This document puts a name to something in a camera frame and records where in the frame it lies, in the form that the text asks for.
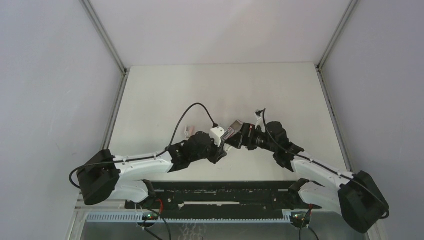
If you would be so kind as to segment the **red white staple box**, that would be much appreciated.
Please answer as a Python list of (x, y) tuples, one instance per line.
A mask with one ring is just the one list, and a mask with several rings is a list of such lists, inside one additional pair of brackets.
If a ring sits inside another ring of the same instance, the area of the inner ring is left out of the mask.
[(225, 134), (222, 136), (222, 139), (227, 140), (231, 138), (233, 135), (240, 132), (243, 127), (243, 122), (236, 119), (226, 130)]

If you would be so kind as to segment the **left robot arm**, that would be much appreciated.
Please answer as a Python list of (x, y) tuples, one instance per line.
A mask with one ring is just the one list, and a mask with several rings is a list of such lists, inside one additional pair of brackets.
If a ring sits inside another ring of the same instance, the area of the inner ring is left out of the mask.
[(75, 170), (84, 204), (128, 200), (145, 209), (153, 207), (157, 196), (145, 176), (184, 170), (204, 159), (216, 164), (227, 155), (225, 133), (221, 127), (212, 128), (209, 133), (199, 131), (188, 140), (152, 155), (114, 156), (109, 149), (99, 151)]

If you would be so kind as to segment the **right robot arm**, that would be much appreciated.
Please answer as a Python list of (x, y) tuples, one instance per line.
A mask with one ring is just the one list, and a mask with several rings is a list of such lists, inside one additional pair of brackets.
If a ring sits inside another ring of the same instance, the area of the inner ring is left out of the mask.
[(243, 123), (238, 132), (228, 133), (223, 140), (237, 149), (270, 151), (280, 167), (296, 173), (300, 178), (289, 194), (289, 203), (295, 208), (310, 204), (332, 211), (362, 234), (390, 215), (389, 204), (370, 174), (342, 171), (314, 159), (289, 140), (278, 121), (264, 128)]

